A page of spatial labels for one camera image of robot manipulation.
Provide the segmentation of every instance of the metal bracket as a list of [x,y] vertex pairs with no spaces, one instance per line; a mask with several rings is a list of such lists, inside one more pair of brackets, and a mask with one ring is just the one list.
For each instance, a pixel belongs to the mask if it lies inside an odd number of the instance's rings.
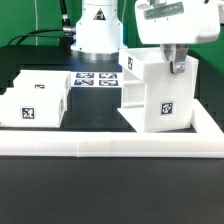
[[188,53],[187,44],[161,44],[163,58],[170,61],[170,72],[173,74],[185,71],[185,60]]

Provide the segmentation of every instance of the robot end effector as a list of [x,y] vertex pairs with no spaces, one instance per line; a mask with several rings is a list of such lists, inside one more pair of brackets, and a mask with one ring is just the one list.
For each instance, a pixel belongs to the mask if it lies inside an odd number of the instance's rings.
[[173,74],[185,71],[188,44],[215,41],[220,32],[215,0],[138,0],[138,33],[144,44],[160,44]]

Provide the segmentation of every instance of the white box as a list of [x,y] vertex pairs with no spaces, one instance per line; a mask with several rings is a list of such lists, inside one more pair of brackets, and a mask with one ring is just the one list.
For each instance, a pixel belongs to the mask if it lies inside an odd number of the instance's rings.
[[0,96],[1,127],[60,127],[65,108],[63,91],[18,91]]
[[119,112],[138,132],[189,128],[198,60],[187,56],[184,73],[170,72],[160,48],[120,50],[123,88]]
[[21,70],[13,81],[17,89],[71,89],[71,74],[69,71]]

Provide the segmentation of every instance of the cable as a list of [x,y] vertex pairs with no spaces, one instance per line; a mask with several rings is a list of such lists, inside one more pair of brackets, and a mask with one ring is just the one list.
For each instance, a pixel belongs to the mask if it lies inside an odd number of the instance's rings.
[[[39,29],[39,18],[38,18],[37,0],[34,0],[34,7],[35,7],[36,30],[38,30]],[[37,45],[38,45],[38,37],[36,37],[36,46]]]
[[67,13],[67,7],[65,0],[60,0],[60,6],[61,6],[61,14],[62,14],[62,26],[71,26],[71,21],[68,18],[68,13]]
[[41,30],[35,30],[32,31],[26,35],[21,35],[21,39],[16,43],[16,45],[20,45],[29,35],[32,34],[38,34],[38,33],[47,33],[47,32],[58,32],[58,31],[63,31],[62,28],[54,28],[54,29],[41,29]]
[[65,38],[69,38],[68,36],[50,36],[50,35],[38,35],[38,34],[25,34],[25,35],[19,35],[19,36],[16,36],[14,38],[12,38],[7,46],[11,45],[11,43],[16,40],[16,39],[19,39],[19,38],[28,38],[28,37],[47,37],[47,38],[61,38],[61,37],[65,37]]

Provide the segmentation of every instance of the white plastic enclosure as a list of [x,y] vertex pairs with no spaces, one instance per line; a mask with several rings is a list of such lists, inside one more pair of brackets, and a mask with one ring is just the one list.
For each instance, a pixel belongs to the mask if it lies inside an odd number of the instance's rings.
[[123,88],[119,112],[137,132],[189,128],[198,60],[187,56],[174,75],[160,48],[122,49]]

